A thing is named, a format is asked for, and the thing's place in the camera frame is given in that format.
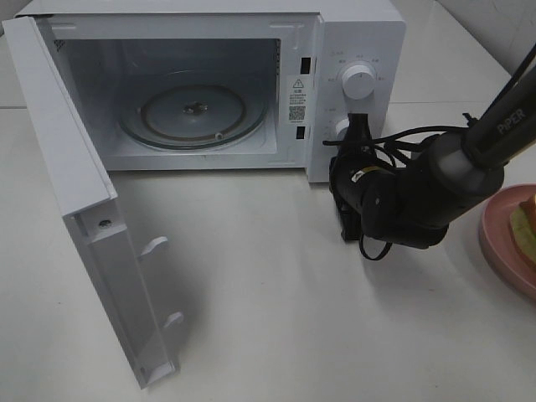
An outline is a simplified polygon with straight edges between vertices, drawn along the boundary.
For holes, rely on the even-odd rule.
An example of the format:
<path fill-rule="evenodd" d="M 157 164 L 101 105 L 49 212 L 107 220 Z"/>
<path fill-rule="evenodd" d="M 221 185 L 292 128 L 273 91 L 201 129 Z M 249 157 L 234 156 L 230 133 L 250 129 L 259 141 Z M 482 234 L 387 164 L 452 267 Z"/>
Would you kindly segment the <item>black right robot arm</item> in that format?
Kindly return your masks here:
<path fill-rule="evenodd" d="M 494 195 L 505 166 L 535 142 L 535 51 L 529 50 L 480 118 L 465 126 L 420 126 L 374 139 L 365 114 L 348 115 L 329 165 L 341 236 L 425 250 L 452 221 Z"/>

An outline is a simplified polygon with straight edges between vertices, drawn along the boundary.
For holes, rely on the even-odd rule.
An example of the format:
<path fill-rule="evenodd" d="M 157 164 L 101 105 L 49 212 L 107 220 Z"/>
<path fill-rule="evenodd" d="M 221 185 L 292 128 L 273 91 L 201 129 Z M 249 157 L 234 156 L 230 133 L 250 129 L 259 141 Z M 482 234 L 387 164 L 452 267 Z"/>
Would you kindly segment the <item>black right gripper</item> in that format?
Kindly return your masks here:
<path fill-rule="evenodd" d="M 341 236 L 347 243 L 359 242 L 372 234 L 377 214 L 374 200 L 374 152 L 370 140 L 369 115 L 348 114 L 348 128 L 337 155 L 329 168 L 329 189 L 332 193 Z"/>

